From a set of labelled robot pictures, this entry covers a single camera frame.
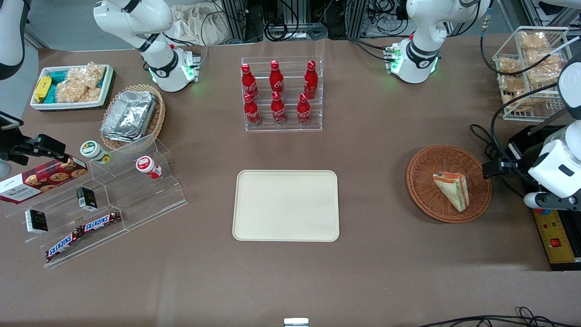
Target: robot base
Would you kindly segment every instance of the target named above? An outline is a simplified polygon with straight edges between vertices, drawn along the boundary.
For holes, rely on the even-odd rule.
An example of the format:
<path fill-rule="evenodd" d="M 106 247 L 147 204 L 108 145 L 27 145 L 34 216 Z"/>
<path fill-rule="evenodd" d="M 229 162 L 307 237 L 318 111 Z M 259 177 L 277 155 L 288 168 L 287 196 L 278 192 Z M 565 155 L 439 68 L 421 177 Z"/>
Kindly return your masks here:
<path fill-rule="evenodd" d="M 153 81 L 166 92 L 177 92 L 193 82 L 196 77 L 192 52 L 180 48 L 175 48 L 174 51 L 178 55 L 178 64 L 167 77 L 156 76 L 149 69 Z"/>
<path fill-rule="evenodd" d="M 388 62 L 389 71 L 392 74 L 397 75 L 402 81 L 411 83 L 411 84 L 418 84 L 422 83 L 423 81 L 428 79 L 428 76 L 436 69 L 436 60 L 430 63 L 429 61 L 425 61 L 426 66 L 423 68 L 418 68 L 418 66 L 413 62 L 407 54 L 407 45 L 410 43 L 410 39 L 406 38 L 405 40 L 394 43 L 393 48 L 399 49 L 401 54 L 397 56 L 397 59 L 394 62 Z"/>

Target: acrylic display rack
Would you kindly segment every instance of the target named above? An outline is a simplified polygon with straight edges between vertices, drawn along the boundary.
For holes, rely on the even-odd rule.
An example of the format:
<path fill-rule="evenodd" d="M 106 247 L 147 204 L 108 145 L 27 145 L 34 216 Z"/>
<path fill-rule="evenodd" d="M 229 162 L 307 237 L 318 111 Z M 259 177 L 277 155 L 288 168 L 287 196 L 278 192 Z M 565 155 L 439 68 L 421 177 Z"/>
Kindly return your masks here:
<path fill-rule="evenodd" d="M 518 37 L 518 33 L 525 31 L 528 33 L 534 32 L 543 32 L 545 37 L 547 38 L 547 42 L 549 44 L 548 49 L 554 49 L 562 45 L 563 43 L 567 42 L 567 32 L 569 28 L 567 27 L 535 27 L 535 26 L 520 26 L 518 27 L 510 37 L 504 42 L 504 44 L 498 49 L 498 51 L 492 57 L 492 60 L 496 64 L 496 69 L 500 70 L 499 67 L 499 58 L 506 57 L 517 59 L 521 63 L 522 69 L 529 66 L 528 63 L 525 62 L 525 49 L 521 47 L 520 38 Z M 511 48 L 516 48 L 516 53 L 511 51 Z M 567 45 L 565 48 L 561 50 L 560 53 L 563 63 L 562 65 L 569 61 L 572 57 L 571 50 Z M 517 75 L 516 77 L 522 77 L 525 83 L 526 91 L 532 91 L 536 88 L 545 86 L 545 84 L 532 84 L 529 81 L 528 74 L 524 73 L 522 75 Z M 499 82 L 499 89 L 500 89 L 500 96 L 503 98 L 505 96 L 505 92 L 500 87 Z M 542 104 L 536 104 L 532 106 L 531 111 L 519 111 L 518 107 L 523 104 L 527 99 L 538 99 L 541 100 Z M 559 92 L 557 91 L 556 87 L 549 88 L 544 91 L 540 91 L 531 95 L 528 98 L 522 99 L 517 101 L 515 104 L 507 107 L 504 109 L 503 112 L 503 119 L 505 120 L 521 120 L 526 122 L 542 122 L 545 119 L 549 118 L 559 110 L 564 108 L 564 104 L 561 101 L 561 97 L 559 96 Z"/>
<path fill-rule="evenodd" d="M 286 123 L 277 126 L 272 118 L 272 91 L 270 89 L 270 62 L 278 60 L 280 70 L 285 79 L 285 104 Z M 314 60 L 317 63 L 315 71 L 319 76 L 317 95 L 309 100 L 311 105 L 311 123 L 306 127 L 299 127 L 297 121 L 296 106 L 299 103 L 299 95 L 304 91 L 304 74 L 307 71 L 307 62 Z M 250 70 L 256 78 L 259 97 L 254 102 L 258 106 L 262 124 L 258 127 L 248 125 L 244 115 L 244 89 L 242 90 L 242 119 L 246 131 L 316 131 L 323 129 L 323 57 L 321 56 L 289 56 L 289 57 L 252 57 L 242 58 L 242 63 L 250 65 Z"/>
<path fill-rule="evenodd" d="M 2 202 L 6 218 L 14 225 L 11 226 L 14 235 L 38 249 L 39 264 L 46 263 L 45 251 L 75 228 L 113 211 L 121 212 L 121 221 L 87 233 L 45 267 L 54 268 L 188 203 L 180 184 L 171 175 L 166 160 L 169 150 L 158 139 L 146 136 L 111 153 L 112 160 L 106 165 L 89 161 L 91 174 L 18 205 Z M 162 168 L 161 177 L 151 179 L 137 171 L 135 161 L 144 155 L 153 158 Z M 95 192 L 98 210 L 89 212 L 79 207 L 76 190 L 81 186 Z M 24 213 L 29 209 L 46 215 L 48 232 L 27 231 Z"/>

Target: walkers cookie box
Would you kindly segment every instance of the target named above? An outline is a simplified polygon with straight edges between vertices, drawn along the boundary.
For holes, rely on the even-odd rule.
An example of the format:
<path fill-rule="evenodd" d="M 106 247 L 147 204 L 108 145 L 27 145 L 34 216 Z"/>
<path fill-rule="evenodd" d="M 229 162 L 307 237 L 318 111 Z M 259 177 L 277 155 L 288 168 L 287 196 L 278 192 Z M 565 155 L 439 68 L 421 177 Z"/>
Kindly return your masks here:
<path fill-rule="evenodd" d="M 69 155 L 67 163 L 51 160 L 0 183 L 0 200 L 21 203 L 87 173 L 87 165 Z"/>

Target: cloth bag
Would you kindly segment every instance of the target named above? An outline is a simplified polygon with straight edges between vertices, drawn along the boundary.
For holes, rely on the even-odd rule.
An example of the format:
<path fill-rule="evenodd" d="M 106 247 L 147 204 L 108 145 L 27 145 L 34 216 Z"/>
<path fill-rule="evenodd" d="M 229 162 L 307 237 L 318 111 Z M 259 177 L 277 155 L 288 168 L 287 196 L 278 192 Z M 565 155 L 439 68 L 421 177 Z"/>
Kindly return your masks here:
<path fill-rule="evenodd" d="M 173 5 L 171 7 L 174 16 L 172 37 L 181 41 L 195 41 L 200 45 L 217 45 L 230 40 L 232 35 L 226 25 L 226 15 L 223 12 L 214 13 L 220 11 L 220 8 L 223 8 L 220 1 L 216 1 L 216 5 L 211 2 Z"/>

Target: coca-cola bottle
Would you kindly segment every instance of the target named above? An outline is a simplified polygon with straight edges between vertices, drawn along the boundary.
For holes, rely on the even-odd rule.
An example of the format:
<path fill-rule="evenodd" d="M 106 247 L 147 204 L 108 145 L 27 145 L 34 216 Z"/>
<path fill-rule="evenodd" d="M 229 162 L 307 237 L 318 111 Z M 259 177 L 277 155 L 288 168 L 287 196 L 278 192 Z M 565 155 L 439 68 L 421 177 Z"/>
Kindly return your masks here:
<path fill-rule="evenodd" d="M 246 114 L 246 121 L 250 127 L 258 127 L 261 123 L 260 114 L 258 113 L 258 106 L 254 103 L 252 93 L 244 95 L 244 113 Z"/>
<path fill-rule="evenodd" d="M 258 99 L 258 86 L 256 86 L 256 78 L 252 75 L 250 66 L 247 63 L 243 63 L 241 69 L 244 93 L 251 93 L 252 96 L 254 96 L 254 99 Z"/>
<path fill-rule="evenodd" d="M 273 60 L 270 62 L 270 88 L 273 92 L 279 92 L 281 99 L 285 98 L 285 80 L 282 76 L 281 71 L 278 69 L 278 61 Z"/>
<path fill-rule="evenodd" d="M 307 98 L 315 98 L 318 83 L 319 76 L 317 76 L 317 72 L 315 72 L 315 61 L 309 60 L 307 63 L 307 72 L 304 74 L 304 92 L 307 94 Z"/>
<path fill-rule="evenodd" d="M 311 123 L 311 105 L 307 100 L 307 94 L 301 93 L 299 104 L 296 105 L 297 118 L 300 127 L 306 127 Z"/>
<path fill-rule="evenodd" d="M 286 123 L 285 104 L 281 101 L 280 92 L 272 92 L 272 103 L 270 104 L 270 109 L 272 109 L 272 118 L 274 118 L 275 125 L 284 125 Z"/>

